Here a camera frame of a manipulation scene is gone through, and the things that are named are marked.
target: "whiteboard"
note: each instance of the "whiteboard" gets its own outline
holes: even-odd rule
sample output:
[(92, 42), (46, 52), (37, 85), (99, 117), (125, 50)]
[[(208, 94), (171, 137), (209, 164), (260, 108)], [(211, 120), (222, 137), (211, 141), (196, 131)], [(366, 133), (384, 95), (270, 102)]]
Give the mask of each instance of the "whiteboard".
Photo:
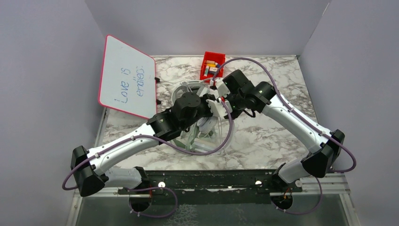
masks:
[(155, 60), (108, 35), (98, 102), (121, 112), (151, 118), (157, 112)]

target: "red box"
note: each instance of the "red box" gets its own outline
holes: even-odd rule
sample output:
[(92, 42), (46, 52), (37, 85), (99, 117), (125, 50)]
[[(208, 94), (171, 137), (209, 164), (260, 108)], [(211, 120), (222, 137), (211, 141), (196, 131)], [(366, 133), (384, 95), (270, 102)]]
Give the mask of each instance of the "red box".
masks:
[[(222, 65), (222, 64), (224, 64), (224, 62), (226, 60), (226, 54), (205, 52), (204, 60), (202, 61), (202, 65), (201, 65), (201, 72), (199, 74), (199, 79), (200, 80), (204, 80), (204, 79), (208, 79), (208, 78), (212, 78), (213, 77), (213, 74), (211, 74), (211, 73), (208, 73), (207, 75), (204, 75), (205, 68), (207, 66), (207, 60), (212, 60), (212, 61), (215, 61), (216, 63)], [(220, 77), (220, 78), (223, 76), (223, 68), (219, 71), (217, 76)]]

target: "gray wall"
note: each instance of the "gray wall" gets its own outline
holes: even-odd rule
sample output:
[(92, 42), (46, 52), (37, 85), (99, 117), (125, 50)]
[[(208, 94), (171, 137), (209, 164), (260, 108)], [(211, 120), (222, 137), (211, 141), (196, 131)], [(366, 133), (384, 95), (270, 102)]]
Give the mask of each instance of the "gray wall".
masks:
[(399, 220), (398, 11), (397, 0), (333, 0), (299, 61), (320, 122), (358, 159), (346, 176), (364, 226)]
[(72, 149), (92, 146), (104, 38), (80, 0), (2, 1), (0, 225), (64, 225)]
[(151, 55), (298, 55), (330, 0), (86, 0), (103, 35)]

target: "purple cable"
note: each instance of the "purple cable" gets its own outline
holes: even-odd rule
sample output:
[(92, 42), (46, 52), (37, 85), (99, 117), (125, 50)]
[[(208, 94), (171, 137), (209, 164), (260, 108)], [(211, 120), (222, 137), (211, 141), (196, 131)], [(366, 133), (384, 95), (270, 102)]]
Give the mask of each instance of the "purple cable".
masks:
[[(251, 58), (246, 58), (246, 57), (237, 57), (237, 58), (233, 58), (230, 59), (226, 62), (224, 62), (222, 65), (220, 65), (220, 67), (217, 69), (217, 71), (215, 72), (214, 76), (212, 77), (212, 81), (215, 81), (215, 78), (217, 76), (217, 74), (219, 73), (220, 69), (222, 69), (226, 64), (230, 63), (231, 61), (234, 60), (248, 60), (251, 62), (254, 62), (255, 64), (259, 65), (264, 72), (266, 72), (267, 76), (269, 77), (271, 83), (273, 84), (274, 90), (276, 91), (276, 95), (277, 97), (280, 99), (280, 101), (283, 103), (283, 105), (290, 109), (291, 107), (287, 104), (287, 102), (285, 102), (285, 100), (283, 99), (283, 97), (280, 94), (279, 89), (277, 88), (276, 82), (274, 81), (273, 77), (271, 76), (271, 74), (269, 73), (269, 71), (266, 69), (265, 66), (263, 66), (261, 63), (257, 62), (256, 60), (253, 60)], [(334, 138), (328, 136), (327, 134), (322, 133), (321, 130), (319, 130), (318, 128), (316, 128), (315, 126), (313, 126), (310, 122), (308, 122), (304, 117), (302, 117), (300, 114), (298, 114), (298, 112), (296, 112), (295, 110), (291, 111), (296, 117), (298, 117), (303, 123), (305, 123), (307, 126), (309, 126), (310, 128), (312, 128), (314, 131), (316, 131), (318, 134), (322, 134), (323, 137), (331, 140), (334, 144), (338, 145), (340, 148), (342, 148), (346, 153), (348, 153), (348, 155), (352, 158), (353, 164), (349, 169), (336, 169), (336, 170), (332, 170), (333, 172), (336, 173), (346, 173), (349, 171), (352, 171), (353, 169), (355, 169), (357, 162), (356, 162), (356, 158), (355, 156), (352, 154), (352, 152), (350, 152), (346, 147), (344, 147), (341, 143), (339, 143), (338, 141), (336, 141)]]
[(229, 137), (230, 137), (230, 135), (231, 135), (231, 131), (232, 131), (232, 126), (231, 126), (231, 124), (233, 123), (233, 119), (231, 118), (231, 114), (230, 114), (230, 112), (229, 112), (229, 110), (228, 110), (227, 105), (226, 105), (224, 102), (221, 102), (221, 103), (222, 103), (223, 107), (226, 109), (226, 111), (227, 111), (227, 116), (229, 117), (229, 131), (227, 132), (227, 136), (226, 136), (226, 138), (224, 139), (224, 141), (223, 141), (217, 148), (215, 148), (213, 151), (205, 152), (205, 153), (189, 152), (189, 151), (185, 150), (184, 148), (181, 148), (181, 147), (178, 147), (178, 146), (176, 146), (176, 145), (173, 145), (173, 144), (169, 143), (168, 141), (165, 141), (165, 140), (163, 140), (163, 139), (161, 139), (161, 138), (154, 137), (154, 136), (149, 136), (149, 135), (137, 135), (137, 136), (134, 136), (134, 139), (149, 138), (149, 139), (157, 140), (157, 141), (159, 141), (159, 142), (161, 142), (161, 143), (163, 143), (163, 144), (168, 145), (169, 147), (172, 147), (172, 148), (174, 148), (174, 149), (176, 149), (176, 150), (178, 150), (178, 151), (180, 151), (180, 152), (186, 153), (186, 154), (192, 154), (192, 155), (208, 155), (208, 154), (213, 154), (213, 153), (215, 153), (215, 152), (217, 152), (217, 151), (219, 151), (220, 149), (223, 148), (223, 146), (227, 143), (227, 141), (228, 141), (228, 139), (229, 139)]
[(321, 204), (321, 201), (323, 200), (323, 190), (321, 189), (321, 183), (320, 183), (318, 178), (316, 178), (316, 180), (317, 180), (317, 183), (319, 184), (319, 188), (320, 188), (320, 198), (319, 198), (319, 202), (312, 209), (310, 209), (308, 211), (305, 211), (305, 212), (291, 212), (291, 211), (287, 211), (287, 210), (284, 211), (283, 209), (280, 209), (279, 207), (276, 206), (276, 204), (274, 204), (272, 202), (273, 205), (276, 207), (277, 210), (280, 210), (281, 212), (284, 212), (284, 213), (287, 213), (287, 214), (292, 214), (292, 215), (305, 215), (305, 214), (309, 214), (309, 213), (314, 212), (315, 210), (317, 210), (317, 208)]
[[(132, 139), (127, 138), (127, 139), (124, 139), (124, 140), (122, 140), (122, 141), (119, 141), (119, 142), (117, 142), (116, 144), (111, 145), (111, 146), (109, 146), (108, 148), (105, 148), (104, 150), (98, 152), (97, 154), (100, 156), (100, 155), (104, 154), (105, 152), (107, 152), (107, 151), (109, 151), (109, 150), (111, 150), (111, 149), (113, 149), (113, 148), (116, 148), (116, 147), (118, 147), (119, 145), (124, 144), (124, 143), (126, 143), (126, 142), (128, 142), (128, 141), (132, 141)], [(77, 166), (75, 166), (75, 168), (73, 168), (73, 169), (68, 173), (68, 175), (66, 176), (66, 178), (65, 178), (64, 181), (63, 181), (63, 185), (62, 185), (63, 190), (70, 191), (70, 190), (74, 190), (74, 189), (78, 188), (78, 186), (75, 186), (75, 187), (66, 187), (66, 182), (69, 180), (69, 178), (73, 175), (74, 172), (76, 172), (81, 166), (83, 166), (84, 164), (86, 164), (86, 163), (89, 162), (90, 160), (94, 159), (95, 157), (96, 157), (96, 156), (93, 155), (93, 156), (91, 156), (91, 157), (89, 157), (89, 158), (83, 160), (81, 163), (79, 163)]]
[(126, 189), (129, 190), (129, 191), (132, 191), (132, 192), (144, 192), (144, 191), (149, 191), (149, 190), (154, 190), (154, 189), (165, 189), (165, 190), (169, 191), (170, 193), (172, 193), (172, 195), (175, 198), (175, 206), (173, 207), (172, 211), (170, 211), (167, 214), (164, 214), (164, 215), (151, 215), (151, 214), (136, 212), (136, 211), (133, 210), (132, 206), (129, 203), (129, 208), (131, 209), (130, 213), (136, 213), (138, 216), (142, 215), (142, 216), (149, 217), (149, 218), (166, 218), (166, 217), (169, 217), (170, 215), (172, 215), (177, 210), (177, 206), (178, 206), (177, 196), (176, 196), (176, 193), (174, 193), (172, 191), (172, 189), (170, 189), (170, 188), (167, 188), (167, 187), (148, 187), (148, 188), (143, 188), (143, 189), (129, 189), (129, 188), (126, 188)]

